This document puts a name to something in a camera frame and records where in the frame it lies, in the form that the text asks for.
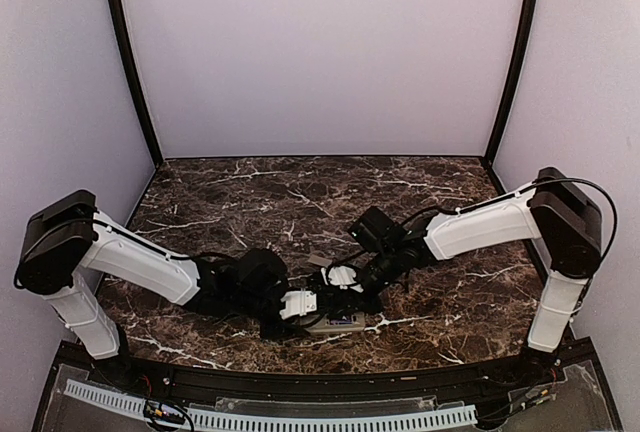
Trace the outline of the grey remote control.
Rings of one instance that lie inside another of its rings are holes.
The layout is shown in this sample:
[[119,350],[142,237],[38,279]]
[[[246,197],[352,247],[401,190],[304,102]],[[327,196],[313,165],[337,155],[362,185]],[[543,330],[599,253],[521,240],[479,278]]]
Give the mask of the grey remote control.
[[366,321],[365,315],[358,312],[334,319],[330,319],[327,316],[322,318],[312,316],[302,323],[302,326],[312,335],[332,335],[361,332],[366,326]]

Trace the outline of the grey battery cover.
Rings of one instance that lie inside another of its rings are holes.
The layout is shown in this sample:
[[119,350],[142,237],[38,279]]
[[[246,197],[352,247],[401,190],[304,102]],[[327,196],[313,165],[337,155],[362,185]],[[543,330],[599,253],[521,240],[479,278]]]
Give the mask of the grey battery cover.
[[314,266],[320,268],[327,268],[331,265],[332,261],[327,258],[320,257],[318,255],[312,254],[308,258],[308,262]]

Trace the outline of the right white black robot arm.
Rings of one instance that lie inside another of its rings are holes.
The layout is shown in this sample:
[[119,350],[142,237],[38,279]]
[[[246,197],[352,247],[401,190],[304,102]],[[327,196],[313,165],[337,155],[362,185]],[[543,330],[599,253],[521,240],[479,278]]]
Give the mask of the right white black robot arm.
[[402,223],[371,207],[348,232],[372,259],[360,269],[335,262],[321,274],[327,285],[373,301],[414,269],[503,243],[542,241],[549,271],[529,328],[528,349],[510,365],[511,378],[530,386],[547,372],[546,353],[558,348],[612,247],[602,240],[600,208],[582,190],[593,185],[546,167],[535,180],[499,197],[454,210],[429,207]]

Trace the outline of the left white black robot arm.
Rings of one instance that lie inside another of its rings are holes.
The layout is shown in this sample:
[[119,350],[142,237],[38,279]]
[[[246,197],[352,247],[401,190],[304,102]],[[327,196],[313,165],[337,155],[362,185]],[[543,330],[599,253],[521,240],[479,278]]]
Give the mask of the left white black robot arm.
[[217,252],[180,255],[113,221],[96,197],[78,190],[28,221],[14,285],[44,298],[120,388],[141,379],[124,333],[98,304],[80,274],[91,269],[149,290],[189,312],[244,316],[267,338],[295,332],[317,310],[315,293],[293,290],[273,251],[251,249],[238,259]]

